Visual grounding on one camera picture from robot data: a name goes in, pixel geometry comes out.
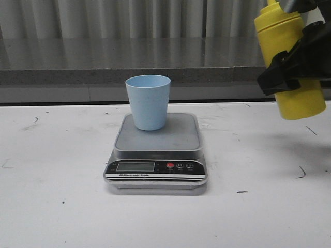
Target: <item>cup rim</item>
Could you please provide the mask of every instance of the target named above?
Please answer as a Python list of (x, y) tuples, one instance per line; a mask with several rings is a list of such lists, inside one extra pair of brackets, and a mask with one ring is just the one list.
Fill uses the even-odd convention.
[[(164, 78), (165, 81), (164, 83), (160, 84), (160, 85), (157, 85), (157, 86), (152, 86), (152, 87), (144, 87), (144, 86), (134, 86), (134, 85), (131, 85), (128, 83), (129, 80), (132, 80), (132, 79), (136, 79), (136, 78), (140, 78), (140, 77), (146, 77), (146, 76), (154, 76), (156, 78)], [(163, 86), (166, 86), (168, 84), (170, 84), (171, 82), (171, 79), (168, 78), (167, 76), (163, 76), (163, 75), (154, 75), (154, 74), (148, 74), (148, 75), (139, 75), (139, 76), (133, 76), (133, 77), (130, 77), (129, 79), (125, 80), (125, 84), (129, 87), (133, 87), (133, 88), (158, 88), (158, 87), (163, 87)]]

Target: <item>robotic arm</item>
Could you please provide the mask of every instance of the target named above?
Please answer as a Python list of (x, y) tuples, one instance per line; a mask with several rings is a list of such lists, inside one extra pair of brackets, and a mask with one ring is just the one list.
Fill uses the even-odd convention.
[(305, 27), (303, 36), (290, 51), (276, 54), (258, 77), (265, 95), (300, 88), (299, 79), (331, 80), (331, 0), (280, 1), (285, 12), (308, 12), (319, 8), (325, 23)]

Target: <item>scale button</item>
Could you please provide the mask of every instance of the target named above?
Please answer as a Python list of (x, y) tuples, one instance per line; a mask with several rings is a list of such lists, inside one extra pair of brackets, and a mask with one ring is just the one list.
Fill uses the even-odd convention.
[(168, 168), (173, 168), (175, 165), (173, 163), (167, 163)]
[(186, 164), (186, 168), (193, 169), (194, 168), (194, 165), (192, 163), (187, 163)]

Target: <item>scale weighing platform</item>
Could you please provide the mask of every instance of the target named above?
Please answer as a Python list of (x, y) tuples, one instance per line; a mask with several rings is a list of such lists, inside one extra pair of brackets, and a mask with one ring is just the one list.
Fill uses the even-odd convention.
[(105, 180), (119, 189), (195, 189), (207, 182), (207, 169), (197, 118), (169, 113), (156, 131), (135, 127), (124, 117)]

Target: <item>red button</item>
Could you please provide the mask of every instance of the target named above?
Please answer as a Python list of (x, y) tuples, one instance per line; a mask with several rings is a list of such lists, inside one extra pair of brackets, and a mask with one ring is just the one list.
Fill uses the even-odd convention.
[(175, 165), (173, 163), (167, 163), (168, 168), (173, 168)]

